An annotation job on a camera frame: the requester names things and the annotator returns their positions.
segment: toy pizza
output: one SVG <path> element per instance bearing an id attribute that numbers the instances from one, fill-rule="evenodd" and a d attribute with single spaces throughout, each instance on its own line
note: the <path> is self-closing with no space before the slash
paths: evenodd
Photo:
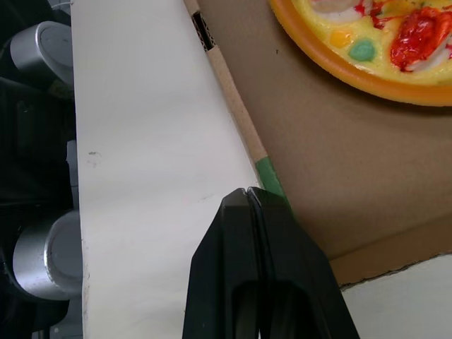
<path id="1" fill-rule="evenodd" d="M 293 0 L 314 34 L 381 78 L 452 84 L 452 0 Z"/>

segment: white panel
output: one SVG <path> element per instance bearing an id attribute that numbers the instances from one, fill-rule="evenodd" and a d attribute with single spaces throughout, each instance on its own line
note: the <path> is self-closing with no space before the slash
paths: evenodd
<path id="1" fill-rule="evenodd" d="M 182 0 L 72 20 L 85 338 L 181 338 L 191 256 L 256 175 Z"/>
<path id="2" fill-rule="evenodd" d="M 361 339 L 452 338 L 452 257 L 344 291 Z"/>

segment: cardboard edge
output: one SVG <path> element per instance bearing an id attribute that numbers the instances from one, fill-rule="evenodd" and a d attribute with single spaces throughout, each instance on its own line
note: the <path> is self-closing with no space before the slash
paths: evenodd
<path id="1" fill-rule="evenodd" d="M 187 11 L 189 12 L 189 15 L 193 19 L 194 15 L 200 12 L 198 2 L 196 0 L 184 0 L 184 3 L 186 5 Z M 227 105 L 229 106 L 232 116 L 234 117 L 234 122 L 239 129 L 249 157 L 253 160 L 254 164 L 256 164 L 259 160 L 268 157 L 266 149 L 263 147 L 261 138 L 257 134 L 253 121 L 251 120 L 251 117 L 246 110 L 242 98 L 240 97 L 239 91 L 235 86 L 234 80 L 232 79 L 232 75 L 227 67 L 225 58 L 223 57 L 220 48 L 215 45 L 215 41 L 208 32 L 208 27 L 203 19 L 202 22 L 205 25 L 204 28 L 207 30 L 207 36 L 209 36 L 209 38 L 212 40 L 212 47 L 210 49 L 207 49 L 206 42 L 201 41 L 201 43 L 206 50 L 210 65 L 212 66 L 217 81 L 222 88 Z"/>
<path id="2" fill-rule="evenodd" d="M 402 270 L 439 254 L 451 253 L 450 219 L 451 216 L 447 215 L 436 220 L 435 227 L 431 223 L 420 225 L 331 260 L 330 265 L 339 286 L 349 287 Z M 411 251 L 409 246 L 416 246 L 416 252 Z"/>

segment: pizza topping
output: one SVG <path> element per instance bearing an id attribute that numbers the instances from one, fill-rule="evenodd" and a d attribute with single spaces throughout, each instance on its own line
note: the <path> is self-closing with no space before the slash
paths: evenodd
<path id="1" fill-rule="evenodd" d="M 321 13 L 342 12 L 356 6 L 360 0 L 310 0 L 312 8 Z"/>
<path id="2" fill-rule="evenodd" d="M 370 39 L 361 39 L 352 45 L 348 55 L 356 61 L 372 61 L 375 53 L 374 43 Z"/>
<path id="3" fill-rule="evenodd" d="M 349 30 L 334 30 L 330 35 L 330 43 L 337 48 L 348 46 L 352 42 L 352 32 Z"/>
<path id="4" fill-rule="evenodd" d="M 451 12 L 432 7 L 415 10 L 400 25 L 391 45 L 391 62 L 401 71 L 410 71 L 411 65 L 427 60 L 451 33 Z"/>

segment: red tomato topping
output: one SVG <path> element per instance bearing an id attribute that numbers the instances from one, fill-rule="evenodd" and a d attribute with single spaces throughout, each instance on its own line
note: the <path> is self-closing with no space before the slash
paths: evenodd
<path id="1" fill-rule="evenodd" d="M 400 25 L 391 46 L 391 61 L 402 71 L 426 60 L 452 32 L 452 13 L 424 7 L 413 11 Z"/>

